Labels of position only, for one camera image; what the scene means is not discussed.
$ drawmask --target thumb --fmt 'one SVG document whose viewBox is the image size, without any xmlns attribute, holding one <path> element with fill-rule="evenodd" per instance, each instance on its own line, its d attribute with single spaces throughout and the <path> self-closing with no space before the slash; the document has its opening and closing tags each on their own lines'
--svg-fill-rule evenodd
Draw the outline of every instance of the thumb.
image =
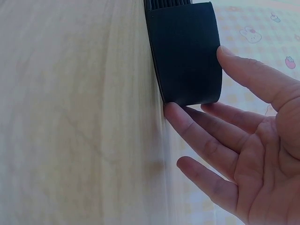
<svg viewBox="0 0 300 225">
<path fill-rule="evenodd" d="M 259 61 L 235 56 L 223 46 L 218 48 L 217 57 L 232 79 L 272 104 L 278 112 L 281 140 L 289 153 L 300 159 L 300 82 Z"/>
</svg>

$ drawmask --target patterned fabric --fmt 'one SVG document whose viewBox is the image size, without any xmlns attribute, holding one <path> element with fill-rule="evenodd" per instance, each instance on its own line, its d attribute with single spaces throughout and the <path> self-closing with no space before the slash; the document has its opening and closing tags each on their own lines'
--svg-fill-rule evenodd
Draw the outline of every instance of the patterned fabric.
<svg viewBox="0 0 300 225">
<path fill-rule="evenodd" d="M 279 1 L 250 6 L 239 1 L 223 4 L 212 1 L 221 44 L 241 57 L 253 58 L 300 80 L 300 7 Z M 275 115 L 274 109 L 226 74 L 220 102 L 243 110 Z M 191 156 L 213 170 L 185 143 L 182 155 Z M 182 176 L 187 225 L 239 225 L 236 217 L 214 205 L 192 182 Z"/>
</svg>

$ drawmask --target cartoon rabbit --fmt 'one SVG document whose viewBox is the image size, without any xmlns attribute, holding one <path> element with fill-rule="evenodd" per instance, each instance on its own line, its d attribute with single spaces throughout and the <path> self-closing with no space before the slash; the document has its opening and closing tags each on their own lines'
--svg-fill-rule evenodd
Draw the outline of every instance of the cartoon rabbit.
<svg viewBox="0 0 300 225">
<path fill-rule="evenodd" d="M 272 105 L 268 105 L 267 112 L 265 116 L 276 116 L 277 112 L 273 109 Z"/>
<path fill-rule="evenodd" d="M 261 34 L 257 33 L 251 27 L 245 27 L 244 30 L 240 30 L 240 34 L 244 36 L 248 42 L 254 44 L 259 42 L 262 39 Z"/>
</svg>

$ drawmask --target bunny print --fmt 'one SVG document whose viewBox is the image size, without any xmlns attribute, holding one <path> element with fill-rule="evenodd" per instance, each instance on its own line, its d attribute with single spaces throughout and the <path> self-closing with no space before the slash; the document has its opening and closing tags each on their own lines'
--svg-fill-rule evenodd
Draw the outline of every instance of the bunny print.
<svg viewBox="0 0 300 225">
<path fill-rule="evenodd" d="M 257 33 L 251 27 L 245 27 L 244 30 L 240 30 L 240 34 L 246 38 L 249 43 L 257 43 L 262 39 L 261 34 Z"/>
</svg>

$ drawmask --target knuckle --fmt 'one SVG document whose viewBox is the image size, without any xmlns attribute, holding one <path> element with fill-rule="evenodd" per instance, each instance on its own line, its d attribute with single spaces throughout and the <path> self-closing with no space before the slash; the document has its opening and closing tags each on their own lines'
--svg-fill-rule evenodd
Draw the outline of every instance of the knuckle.
<svg viewBox="0 0 300 225">
<path fill-rule="evenodd" d="M 205 158 L 212 158 L 217 153 L 219 145 L 220 143 L 216 139 L 209 139 L 204 145 L 203 153 Z"/>
<path fill-rule="evenodd" d="M 192 129 L 192 127 L 195 125 L 195 122 L 192 121 L 188 126 L 186 126 L 186 128 L 184 128 L 179 134 L 180 136 L 184 139 L 188 133 L 190 132 L 190 130 Z"/>
<path fill-rule="evenodd" d="M 245 145 L 246 141 L 248 140 L 248 136 L 244 135 L 240 139 L 237 140 L 237 146 L 239 149 L 243 148 Z"/>
<path fill-rule="evenodd" d="M 254 71 L 261 71 L 262 69 L 265 69 L 266 65 L 262 62 L 254 59 L 248 59 L 247 64 L 254 69 Z"/>
<path fill-rule="evenodd" d="M 207 127 L 209 128 L 210 134 L 212 136 L 217 134 L 222 128 L 221 123 L 216 118 L 214 120 L 209 121 Z"/>
<path fill-rule="evenodd" d="M 212 190 L 212 196 L 211 196 L 211 200 L 216 203 L 216 199 L 218 199 L 220 197 L 220 195 L 223 195 L 223 192 L 224 192 L 224 185 L 225 185 L 225 182 L 222 178 L 219 178 L 217 181 L 216 181 L 216 184 Z"/>
<path fill-rule="evenodd" d="M 233 115 L 231 123 L 237 127 L 241 126 L 245 118 L 244 112 L 237 112 Z"/>
</svg>

